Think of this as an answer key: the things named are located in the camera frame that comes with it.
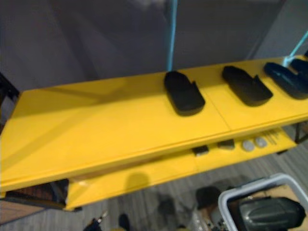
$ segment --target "gray wall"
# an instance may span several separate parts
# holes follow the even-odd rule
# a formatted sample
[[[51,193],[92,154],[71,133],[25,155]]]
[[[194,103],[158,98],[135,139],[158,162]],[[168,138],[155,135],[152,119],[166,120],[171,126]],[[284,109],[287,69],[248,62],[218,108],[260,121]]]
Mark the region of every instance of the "gray wall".
[[[287,1],[266,37],[251,58],[268,58],[289,55],[308,30],[308,0]],[[297,51],[308,50],[308,39]]]
[[[20,90],[163,71],[164,0],[0,0],[0,70]],[[174,67],[242,60],[278,0],[179,0]]]
[[[179,0],[175,68],[244,60],[266,36],[282,3]]]

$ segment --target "white plastic bin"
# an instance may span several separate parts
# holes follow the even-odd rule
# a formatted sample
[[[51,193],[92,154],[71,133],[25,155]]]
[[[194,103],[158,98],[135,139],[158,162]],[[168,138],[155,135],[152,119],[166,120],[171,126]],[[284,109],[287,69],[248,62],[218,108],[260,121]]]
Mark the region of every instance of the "white plastic bin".
[[[277,173],[268,178],[262,178],[240,187],[224,191],[218,199],[218,207],[229,231],[238,231],[229,212],[227,202],[236,197],[247,196],[268,188],[288,185],[298,197],[300,204],[308,211],[308,197],[298,183],[289,175]]]

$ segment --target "lower shelf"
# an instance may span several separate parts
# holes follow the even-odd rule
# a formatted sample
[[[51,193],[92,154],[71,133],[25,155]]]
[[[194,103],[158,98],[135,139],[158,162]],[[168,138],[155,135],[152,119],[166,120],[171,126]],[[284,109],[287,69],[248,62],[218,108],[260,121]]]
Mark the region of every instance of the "lower shelf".
[[[268,145],[246,152],[243,140],[262,136]],[[235,149],[223,150],[216,144],[209,145],[209,153],[195,156],[191,150],[168,155],[138,166],[113,169],[109,173],[88,179],[70,178],[66,209],[83,206],[106,198],[129,193],[149,186],[179,179],[199,172],[223,167],[263,155],[295,147],[296,144],[281,129],[235,139]]]

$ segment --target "dark object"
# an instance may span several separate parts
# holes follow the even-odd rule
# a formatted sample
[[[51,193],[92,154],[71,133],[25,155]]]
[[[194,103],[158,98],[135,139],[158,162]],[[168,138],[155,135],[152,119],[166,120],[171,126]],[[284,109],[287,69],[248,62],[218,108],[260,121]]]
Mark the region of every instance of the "dark object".
[[[4,77],[0,72],[0,105],[5,96],[8,96],[11,100],[18,98],[19,91]]]
[[[195,148],[192,149],[192,151],[196,156],[208,154],[208,146],[203,145],[203,146],[200,146],[200,147],[195,147]]]
[[[194,115],[202,110],[205,100],[195,82],[190,83],[184,74],[177,71],[167,72],[164,82],[169,99],[179,115]]]
[[[227,141],[218,142],[218,148],[233,150],[235,148],[234,140],[231,139]]]
[[[300,59],[293,59],[291,67],[308,78],[308,62]]]
[[[308,97],[308,80],[302,74],[296,75],[276,63],[266,63],[264,71],[291,97],[295,99]]]
[[[247,231],[284,231],[299,227],[306,214],[300,203],[285,197],[241,201],[239,211]]]
[[[107,215],[108,213],[104,212],[99,218],[97,219],[93,218],[91,223],[87,225],[83,231],[102,231],[100,223]]]
[[[217,205],[220,190],[214,186],[200,188],[196,192],[198,209],[207,208],[211,205]]]
[[[262,105],[273,96],[258,76],[252,78],[247,72],[235,66],[224,67],[222,77],[232,91],[248,106]]]
[[[129,218],[125,213],[121,214],[119,217],[119,226],[125,229],[126,231],[130,231]]]
[[[83,231],[102,231],[99,219],[93,218],[92,222]]]

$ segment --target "yellow shelf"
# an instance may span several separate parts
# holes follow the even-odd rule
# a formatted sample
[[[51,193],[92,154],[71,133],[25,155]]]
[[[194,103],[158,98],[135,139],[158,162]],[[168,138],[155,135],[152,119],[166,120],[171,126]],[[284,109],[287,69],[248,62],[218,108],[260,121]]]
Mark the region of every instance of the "yellow shelf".
[[[242,140],[253,139],[256,136],[264,137],[268,143],[267,147],[256,147],[252,152],[241,149]],[[235,146],[236,148],[230,151],[219,149],[213,144],[209,145],[209,153],[203,156],[195,157],[190,150],[182,151],[142,165],[115,169],[89,179],[70,178],[66,209],[292,148],[295,147],[295,143],[281,128],[276,128],[270,132],[270,137],[267,132],[236,139]]]
[[[206,100],[193,116],[178,116],[163,87],[165,73],[62,85],[22,93],[1,136],[1,192],[156,158],[203,143],[240,137],[308,119],[308,100],[283,93],[244,61],[181,70]],[[222,81],[225,65],[260,73],[273,91],[248,107]]]

